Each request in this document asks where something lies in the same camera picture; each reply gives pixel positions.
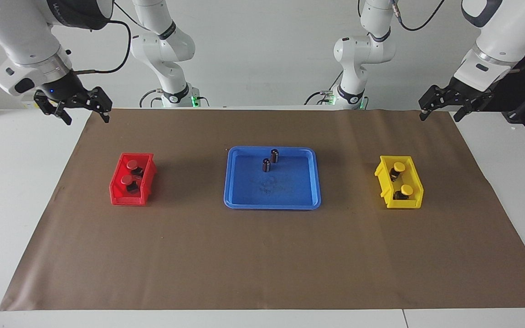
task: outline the brown mat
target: brown mat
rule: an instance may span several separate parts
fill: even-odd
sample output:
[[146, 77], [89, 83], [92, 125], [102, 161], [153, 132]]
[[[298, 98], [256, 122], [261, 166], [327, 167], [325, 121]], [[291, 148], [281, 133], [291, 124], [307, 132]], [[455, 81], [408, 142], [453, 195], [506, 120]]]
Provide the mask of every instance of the brown mat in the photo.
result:
[[[111, 116], [91, 116], [0, 310], [525, 307], [525, 247], [447, 113]], [[313, 148], [321, 207], [227, 208], [235, 145]], [[148, 207], [110, 204], [121, 152], [155, 154]], [[420, 210], [385, 209], [380, 155], [412, 155]]]

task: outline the tray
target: tray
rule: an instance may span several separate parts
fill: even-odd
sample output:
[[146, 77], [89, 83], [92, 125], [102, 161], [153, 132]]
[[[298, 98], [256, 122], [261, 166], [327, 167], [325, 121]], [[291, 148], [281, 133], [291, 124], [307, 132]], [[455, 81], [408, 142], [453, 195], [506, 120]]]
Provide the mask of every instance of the tray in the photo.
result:
[[[263, 172], [263, 159], [279, 150]], [[248, 210], [315, 210], [321, 205], [315, 152], [301, 147], [237, 146], [228, 152], [224, 203]]]

